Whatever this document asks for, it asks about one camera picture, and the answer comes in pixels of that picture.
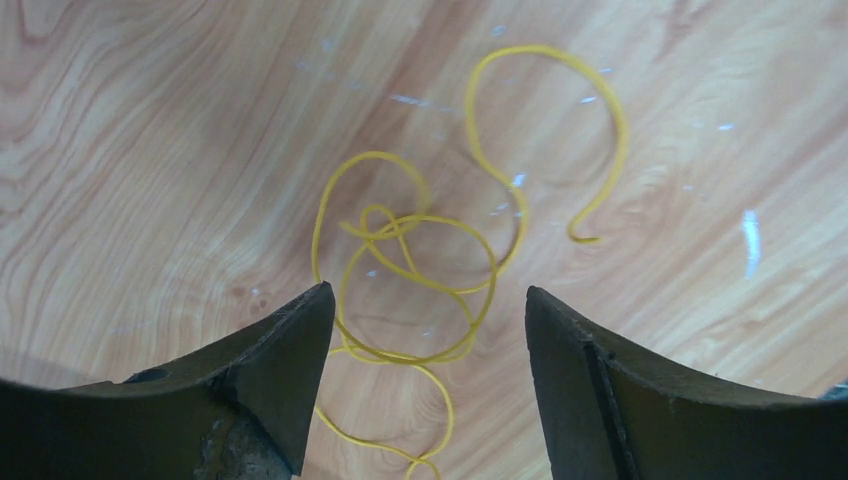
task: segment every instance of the black object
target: black object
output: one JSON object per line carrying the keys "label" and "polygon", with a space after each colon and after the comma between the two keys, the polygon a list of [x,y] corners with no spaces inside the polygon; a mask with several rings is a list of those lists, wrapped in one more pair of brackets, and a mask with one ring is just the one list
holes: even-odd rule
{"label": "black object", "polygon": [[133,375],[46,391],[0,381],[5,479],[289,479],[300,474],[335,300],[268,318]]}
{"label": "black object", "polygon": [[538,288],[525,321],[555,480],[848,478],[848,401],[692,370]]}

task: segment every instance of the wooden surface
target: wooden surface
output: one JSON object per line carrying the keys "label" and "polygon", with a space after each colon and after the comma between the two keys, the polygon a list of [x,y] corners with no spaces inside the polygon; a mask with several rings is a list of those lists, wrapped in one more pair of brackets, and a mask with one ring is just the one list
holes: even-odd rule
{"label": "wooden surface", "polygon": [[[565,224],[610,162],[585,80],[499,61],[478,99],[485,147],[525,175],[530,232],[473,355],[437,369],[458,425],[446,479],[550,477],[523,333],[526,288],[686,365],[818,395],[848,375],[848,7],[841,0],[5,0],[0,2],[0,375],[67,387],[188,353],[312,284],[309,244],[333,169],[403,154],[434,211],[503,253],[506,192],[470,160],[460,110],[474,64],[546,43],[602,69],[633,126],[613,197]],[[331,201],[322,269],[358,243],[336,227],[374,201],[409,211],[390,166]],[[746,278],[742,219],[756,212]],[[485,269],[472,239],[422,227],[429,272]],[[349,309],[381,346],[434,352],[463,332],[450,298],[366,259]],[[320,402],[366,437],[423,450],[444,405],[423,376],[342,356]],[[402,478],[405,462],[313,422],[306,479]],[[430,478],[419,469],[416,478]]]}

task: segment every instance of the yellow string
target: yellow string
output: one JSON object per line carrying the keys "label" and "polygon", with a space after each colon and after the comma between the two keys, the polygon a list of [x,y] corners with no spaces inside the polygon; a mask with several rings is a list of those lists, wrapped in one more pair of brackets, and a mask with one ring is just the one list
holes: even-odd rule
{"label": "yellow string", "polygon": [[[407,480],[411,477],[412,472],[419,465],[426,465],[430,467],[433,472],[433,476],[437,480],[441,479],[441,474],[439,473],[438,468],[436,468],[436,465],[429,459],[444,450],[444,448],[447,446],[448,442],[450,441],[451,434],[453,433],[455,423],[453,401],[451,400],[451,396],[448,393],[447,387],[445,387],[445,384],[441,380],[439,380],[438,377],[433,374],[433,372],[427,369],[425,365],[453,362],[459,360],[460,358],[468,355],[468,353],[471,352],[471,349],[474,347],[474,339],[477,330],[480,328],[480,325],[482,325],[483,319],[486,317],[486,314],[488,313],[489,308],[492,305],[498,275],[500,275],[500,273],[513,261],[516,252],[518,251],[518,248],[521,246],[525,236],[527,235],[527,222],[529,213],[527,198],[517,186],[513,186],[511,184],[509,178],[503,172],[495,168],[489,162],[488,158],[483,152],[483,147],[480,142],[480,135],[477,128],[476,110],[474,106],[474,102],[477,96],[477,87],[480,83],[480,78],[482,77],[483,70],[485,70],[486,66],[498,58],[516,54],[543,55],[561,61],[562,63],[566,64],[567,66],[571,67],[572,69],[576,70],[584,77],[586,77],[598,90],[601,97],[604,98],[607,103],[607,106],[610,109],[610,113],[615,124],[617,144],[615,157],[613,160],[613,165],[610,170],[609,177],[607,178],[603,187],[601,187],[601,190],[595,195],[595,197],[592,198],[592,200],[585,207],[583,207],[583,209],[580,210],[568,224],[568,236],[572,241],[577,243],[598,242],[600,238],[580,237],[577,235],[576,231],[580,223],[601,203],[603,203],[604,200],[606,200],[606,198],[610,195],[612,189],[615,187],[616,182],[618,182],[618,179],[621,176],[621,172],[624,169],[624,163],[627,159],[627,145],[629,142],[629,130],[627,121],[624,116],[624,111],[622,110],[621,105],[619,104],[618,99],[615,96],[615,93],[613,92],[612,88],[610,88],[610,86],[607,84],[606,80],[601,74],[599,74],[595,69],[584,63],[579,58],[546,45],[526,45],[519,47],[510,47],[497,50],[489,54],[483,60],[481,60],[480,63],[478,63],[477,66],[474,68],[473,72],[471,73],[471,78],[468,81],[468,88],[465,93],[465,127],[466,134],[468,136],[468,143],[471,147],[471,153],[474,159],[477,161],[477,164],[480,165],[480,167],[487,173],[489,173],[489,175],[491,175],[495,180],[500,182],[507,189],[507,191],[512,194],[519,211],[518,233],[516,235],[512,247],[510,248],[507,255],[504,257],[503,261],[498,263],[498,260],[495,257],[495,253],[492,250],[492,247],[486,241],[486,239],[470,226],[451,218],[427,214],[431,202],[430,189],[427,186],[423,175],[421,175],[418,169],[416,169],[411,163],[399,157],[398,155],[388,152],[372,151],[365,152],[351,158],[350,160],[342,164],[333,173],[333,175],[330,177],[330,180],[327,182],[327,186],[324,188],[323,195],[321,196],[321,203],[318,208],[318,216],[315,220],[315,230],[312,234],[311,252],[312,271],[315,275],[315,281],[317,282],[322,281],[318,261],[318,244],[321,240],[321,228],[324,224],[324,217],[327,213],[327,204],[329,202],[330,195],[332,194],[333,190],[339,182],[339,179],[341,179],[341,177],[345,173],[347,173],[351,168],[355,167],[357,164],[366,160],[387,161],[390,163],[394,163],[395,165],[403,169],[416,187],[415,213],[411,215],[406,215],[398,218],[395,217],[392,211],[384,205],[373,204],[365,208],[365,210],[363,210],[362,214],[360,215],[359,228],[354,227],[348,222],[341,223],[341,228],[345,232],[362,240],[362,246],[360,246],[356,253],[354,253],[353,257],[348,262],[347,268],[345,268],[344,274],[342,276],[342,282],[338,292],[338,315],[335,321],[336,326],[342,334],[342,346],[332,349],[330,351],[330,354],[334,355],[339,352],[347,352],[350,356],[357,360],[375,365],[409,365],[412,368],[415,368],[419,372],[426,375],[433,381],[433,383],[436,384],[436,386],[442,392],[442,396],[445,400],[448,415],[447,427],[445,428],[445,435],[442,438],[441,442],[439,442],[439,444],[432,448],[430,451],[425,452],[421,455],[413,455],[391,445],[384,445],[379,442],[357,438],[353,435],[345,433],[335,423],[333,423],[333,421],[330,420],[329,417],[327,417],[327,415],[320,407],[318,407],[317,405],[315,407],[315,413],[321,418],[321,420],[323,420],[324,423],[327,424],[327,426],[332,431],[334,431],[336,434],[338,434],[340,437],[347,440],[348,442],[364,447],[385,450],[406,458],[410,462],[409,468],[407,468],[406,470],[405,478]],[[368,219],[372,213],[378,213],[384,216],[387,221],[386,225],[376,231],[369,230]],[[407,246],[404,235],[410,232],[412,229],[416,228],[422,222],[450,225],[474,237],[477,242],[480,243],[480,245],[483,247],[483,250],[485,250],[486,256],[488,257],[491,271],[491,273],[489,274],[489,278],[483,283],[480,283],[479,285],[456,288],[444,285],[419,272],[417,266],[415,265],[415,262],[412,260],[412,256],[409,253],[409,248]],[[377,246],[377,243],[387,240],[396,240],[398,242],[401,248],[401,252],[403,254],[404,261],[406,262],[406,267],[402,267],[392,262],[380,251]],[[366,251],[373,255],[374,258],[377,259],[377,261],[379,261],[384,267],[388,268],[392,272],[425,287],[445,293],[451,298],[453,298],[459,305],[463,315],[465,316],[468,322],[468,332],[453,346],[426,357],[418,357],[393,350],[385,350],[381,348],[371,347],[356,338],[348,330],[347,325],[345,323],[345,300],[347,294],[347,287],[350,283],[350,277],[353,272],[353,269]],[[462,298],[462,296],[470,293],[479,292],[484,289],[486,290],[486,298],[483,302],[483,306],[480,308],[480,311],[477,313],[477,315],[474,315],[472,314],[468,303],[465,301],[464,298]]]}

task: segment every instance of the curved yellow string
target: curved yellow string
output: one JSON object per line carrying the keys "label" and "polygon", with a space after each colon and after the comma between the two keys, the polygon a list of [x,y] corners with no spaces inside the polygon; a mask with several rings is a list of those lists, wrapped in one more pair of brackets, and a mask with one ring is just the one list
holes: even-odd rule
{"label": "curved yellow string", "polygon": [[[342,275],[342,281],[338,292],[338,315],[335,320],[336,326],[342,334],[342,346],[332,349],[330,351],[330,354],[334,355],[339,352],[346,352],[359,361],[375,365],[409,365],[412,368],[415,368],[419,372],[426,375],[433,381],[433,383],[436,384],[436,386],[442,392],[442,396],[445,400],[448,415],[447,426],[445,428],[445,435],[442,438],[442,441],[439,442],[438,445],[436,445],[428,452],[425,452],[420,455],[413,455],[409,452],[405,452],[399,448],[392,447],[390,445],[385,445],[379,442],[366,440],[350,435],[342,431],[341,428],[339,428],[332,420],[330,420],[330,418],[324,413],[324,411],[320,407],[318,407],[317,405],[315,406],[315,413],[318,415],[318,417],[320,417],[321,420],[341,438],[356,445],[385,450],[406,458],[410,462],[409,468],[407,468],[406,470],[405,478],[407,480],[411,477],[412,472],[419,465],[426,465],[430,467],[433,472],[433,476],[437,480],[441,479],[441,474],[439,473],[438,468],[436,468],[436,465],[429,459],[445,449],[448,442],[450,442],[451,434],[453,433],[455,423],[453,401],[451,400],[451,396],[447,390],[447,387],[441,380],[438,379],[438,377],[433,374],[433,372],[427,369],[425,365],[453,362],[461,359],[462,357],[468,355],[468,353],[471,352],[472,348],[474,347],[474,339],[477,330],[482,325],[483,319],[486,317],[486,314],[488,313],[489,308],[492,305],[498,275],[500,275],[500,273],[515,259],[516,252],[518,251],[519,247],[524,241],[525,236],[527,235],[527,221],[529,213],[529,205],[527,202],[527,198],[524,196],[524,193],[518,187],[513,186],[511,184],[510,179],[503,172],[498,170],[494,165],[491,164],[491,162],[489,162],[488,158],[486,157],[486,154],[483,152],[483,147],[480,142],[480,134],[477,128],[477,117],[474,106],[474,102],[477,96],[477,88],[480,84],[480,79],[483,75],[483,71],[485,70],[486,66],[498,58],[517,54],[543,55],[559,60],[562,63],[568,65],[572,69],[581,73],[592,83],[592,85],[600,93],[601,97],[604,98],[610,109],[610,113],[612,114],[613,122],[615,124],[617,143],[615,157],[613,160],[613,165],[610,170],[609,177],[607,178],[604,185],[601,187],[600,191],[595,195],[595,197],[592,198],[592,200],[585,207],[583,207],[583,209],[581,209],[568,224],[568,236],[572,241],[577,243],[598,242],[600,238],[580,237],[577,235],[576,231],[580,223],[601,203],[603,203],[604,200],[606,200],[606,198],[612,192],[612,189],[615,187],[615,184],[618,182],[618,179],[621,177],[621,172],[624,169],[624,163],[627,159],[627,146],[629,142],[629,130],[627,121],[624,116],[624,111],[621,108],[621,105],[619,104],[615,93],[613,92],[612,88],[610,88],[610,86],[607,84],[606,80],[601,74],[599,74],[597,71],[595,71],[592,67],[584,63],[579,58],[546,45],[526,45],[518,47],[509,47],[489,54],[483,60],[481,60],[480,63],[478,63],[472,71],[471,77],[468,81],[468,88],[465,92],[465,126],[466,134],[468,136],[468,143],[471,147],[471,153],[474,159],[477,161],[477,164],[489,175],[491,175],[495,180],[500,182],[507,189],[507,191],[512,194],[519,211],[518,232],[515,241],[513,242],[512,247],[500,263],[495,257],[495,253],[492,250],[492,247],[479,232],[458,220],[427,214],[427,210],[430,207],[431,196],[430,189],[427,186],[423,175],[421,175],[418,169],[416,169],[407,160],[392,153],[377,151],[365,152],[351,158],[350,160],[342,164],[333,173],[333,175],[327,182],[327,186],[324,188],[324,193],[321,196],[321,203],[318,207],[318,215],[315,220],[315,229],[312,233],[311,261],[312,272],[315,276],[315,281],[320,282],[322,281],[322,278],[318,258],[318,245],[321,240],[321,230],[324,224],[324,217],[327,214],[327,205],[329,203],[330,195],[332,194],[341,177],[361,162],[364,162],[366,160],[382,160],[393,163],[403,169],[403,171],[407,174],[410,180],[412,180],[412,182],[415,184],[415,213],[403,217],[395,217],[394,213],[392,213],[392,211],[384,205],[373,204],[365,208],[365,210],[363,210],[362,214],[360,215],[359,228],[354,227],[348,222],[341,223],[341,227],[345,232],[362,240],[362,245],[359,247],[356,253],[353,254],[353,257],[351,257],[350,261],[347,264],[347,267],[345,268],[344,274]],[[374,213],[378,213],[384,216],[386,218],[386,224],[385,226],[376,231],[371,231],[368,229],[368,218],[371,214]],[[412,259],[412,255],[409,253],[409,248],[407,246],[407,242],[404,235],[410,232],[412,229],[418,227],[421,223],[441,223],[445,225],[450,225],[474,237],[474,239],[477,240],[478,243],[480,243],[480,245],[483,247],[483,250],[485,250],[486,252],[490,267],[489,278],[483,283],[480,283],[479,285],[456,288],[444,285],[419,272],[417,266],[415,265],[415,262]],[[377,246],[378,242],[386,240],[396,240],[398,242],[401,248],[401,252],[403,254],[404,261],[406,262],[406,267],[397,265],[396,263],[392,262],[380,251]],[[453,346],[426,357],[418,357],[403,352],[371,347],[356,338],[356,336],[354,336],[350,332],[350,330],[348,330],[347,325],[345,323],[345,300],[347,296],[347,287],[350,283],[350,278],[353,269],[359,259],[362,257],[362,255],[365,254],[365,252],[368,252],[373,255],[378,262],[380,262],[384,267],[396,273],[397,275],[400,275],[408,280],[411,280],[425,287],[445,293],[451,298],[453,298],[459,305],[463,315],[467,320],[468,331],[466,332],[466,334]],[[483,301],[483,306],[480,308],[480,311],[477,312],[476,315],[474,315],[471,312],[468,303],[465,301],[464,298],[462,298],[462,296],[470,293],[479,292],[484,289],[486,290],[486,298]]]}

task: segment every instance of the yellow cord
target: yellow cord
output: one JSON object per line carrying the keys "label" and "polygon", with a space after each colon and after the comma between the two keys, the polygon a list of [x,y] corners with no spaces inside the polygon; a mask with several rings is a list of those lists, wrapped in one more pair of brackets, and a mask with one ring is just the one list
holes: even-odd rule
{"label": "yellow cord", "polygon": [[[471,349],[474,347],[474,339],[477,330],[480,328],[480,325],[482,325],[483,319],[486,317],[486,314],[488,313],[489,308],[492,305],[498,275],[500,275],[500,272],[502,272],[503,269],[505,269],[507,265],[509,265],[515,258],[515,254],[518,251],[518,248],[521,246],[524,241],[524,237],[527,235],[527,221],[529,213],[527,198],[524,196],[524,193],[518,187],[515,187],[511,184],[509,178],[503,172],[495,168],[487,159],[485,153],[483,152],[483,147],[480,143],[480,135],[477,129],[476,110],[474,106],[474,101],[477,95],[477,87],[480,83],[480,78],[482,77],[483,70],[486,68],[486,66],[498,58],[516,54],[543,55],[563,62],[567,66],[571,67],[572,69],[585,76],[598,90],[598,92],[604,98],[607,103],[607,106],[610,109],[617,133],[617,146],[615,151],[615,158],[613,161],[612,168],[610,170],[609,177],[607,178],[607,181],[604,183],[603,187],[597,193],[597,195],[595,195],[595,197],[589,202],[589,204],[583,207],[583,209],[580,210],[568,224],[568,236],[572,241],[577,243],[598,242],[600,238],[579,237],[575,232],[580,223],[601,203],[603,203],[604,200],[606,200],[606,198],[610,195],[612,189],[615,187],[616,182],[618,182],[618,179],[621,176],[621,172],[624,169],[624,163],[627,159],[627,145],[629,142],[627,121],[624,116],[624,111],[622,110],[621,105],[619,104],[618,99],[615,96],[615,93],[613,92],[612,88],[610,88],[610,86],[607,84],[606,80],[601,74],[599,74],[597,71],[595,71],[593,68],[591,68],[579,58],[546,45],[526,45],[519,47],[510,47],[489,54],[483,60],[481,60],[480,63],[478,63],[477,66],[474,68],[474,71],[471,73],[471,78],[468,81],[468,88],[465,93],[465,126],[466,134],[468,135],[468,143],[471,146],[471,153],[474,156],[474,159],[477,161],[478,165],[480,165],[483,170],[488,172],[489,175],[495,178],[495,180],[500,182],[507,189],[507,191],[512,194],[513,198],[515,199],[515,203],[518,206],[518,234],[516,236],[515,242],[513,242],[512,248],[509,250],[502,262],[498,263],[498,260],[495,257],[495,253],[492,250],[492,247],[486,241],[486,239],[470,226],[451,218],[428,215],[427,211],[430,208],[431,196],[430,189],[427,186],[423,175],[421,175],[418,169],[416,169],[407,160],[392,153],[365,152],[351,158],[350,160],[342,164],[333,173],[333,175],[330,177],[330,180],[327,182],[327,186],[324,188],[324,193],[321,197],[321,203],[318,208],[318,216],[315,220],[315,230],[312,234],[312,271],[315,275],[315,281],[320,282],[322,281],[322,278],[318,262],[318,244],[321,240],[321,228],[324,224],[324,217],[327,213],[327,204],[329,202],[330,195],[338,184],[339,179],[345,173],[347,173],[347,171],[355,167],[357,164],[366,160],[387,161],[390,163],[394,163],[395,165],[403,169],[416,187],[416,208],[415,213],[411,215],[395,217],[395,215],[389,208],[385,207],[384,205],[374,204],[368,206],[367,208],[365,208],[365,210],[363,210],[359,219],[359,228],[354,227],[348,222],[341,223],[341,228],[344,231],[362,240],[362,246],[359,248],[359,250],[356,251],[356,253],[354,253],[353,257],[348,262],[347,268],[345,269],[344,274],[342,276],[342,282],[339,288],[338,315],[336,317],[335,322],[336,326],[342,334],[342,346],[331,350],[330,354],[333,355],[339,352],[347,352],[350,356],[357,360],[375,365],[409,365],[429,377],[442,392],[442,396],[445,399],[445,405],[448,414],[445,436],[442,438],[442,441],[439,442],[439,444],[436,445],[433,449],[416,456],[411,453],[405,452],[399,448],[392,447],[390,445],[384,445],[375,441],[357,438],[348,433],[345,433],[335,423],[333,423],[332,420],[327,417],[327,415],[323,412],[323,410],[321,410],[320,407],[318,407],[317,405],[315,407],[315,413],[321,418],[321,420],[323,420],[324,423],[327,424],[327,426],[332,431],[334,431],[343,439],[356,445],[393,452],[397,455],[406,458],[410,462],[409,468],[407,468],[406,470],[405,478],[407,480],[411,477],[412,472],[419,465],[426,465],[430,467],[430,469],[433,471],[433,476],[437,480],[441,480],[441,474],[439,473],[438,468],[436,468],[436,465],[432,461],[430,461],[430,458],[444,450],[444,448],[447,446],[448,442],[450,441],[451,434],[453,433],[455,423],[453,402],[451,400],[450,394],[448,393],[447,387],[445,387],[444,383],[442,383],[442,381],[439,380],[438,377],[433,374],[433,372],[427,369],[425,365],[453,362],[459,360],[460,358],[463,358],[464,356],[468,355],[469,352],[471,352]],[[372,213],[378,213],[384,216],[386,218],[386,225],[380,228],[379,230],[370,231],[368,229],[367,224],[368,218]],[[409,248],[407,247],[404,235],[412,229],[416,228],[422,222],[451,225],[453,227],[459,228],[460,230],[463,230],[468,235],[474,237],[477,242],[480,243],[480,246],[483,247],[483,250],[486,251],[486,256],[488,257],[489,266],[491,270],[489,278],[483,283],[480,283],[476,286],[456,288],[444,285],[440,282],[437,282],[436,280],[433,280],[421,274],[418,271],[415,262],[412,260],[412,256],[409,253]],[[383,253],[380,251],[377,246],[377,243],[386,240],[397,240],[398,244],[400,245],[401,252],[403,253],[404,260],[406,262],[405,268],[400,265],[397,265],[396,263],[386,258],[386,256],[383,255]],[[377,259],[377,261],[379,261],[384,267],[388,268],[392,272],[413,282],[416,282],[420,285],[450,295],[457,302],[457,304],[459,304],[459,307],[468,322],[468,332],[465,334],[465,336],[463,336],[453,346],[427,357],[417,357],[402,352],[371,347],[356,338],[347,329],[347,326],[345,324],[345,297],[353,269],[366,251],[373,255]],[[462,296],[470,293],[479,292],[484,289],[486,290],[485,301],[483,302],[483,306],[480,308],[480,311],[476,315],[474,315],[472,314],[468,303],[465,301],[465,299],[462,298]]]}

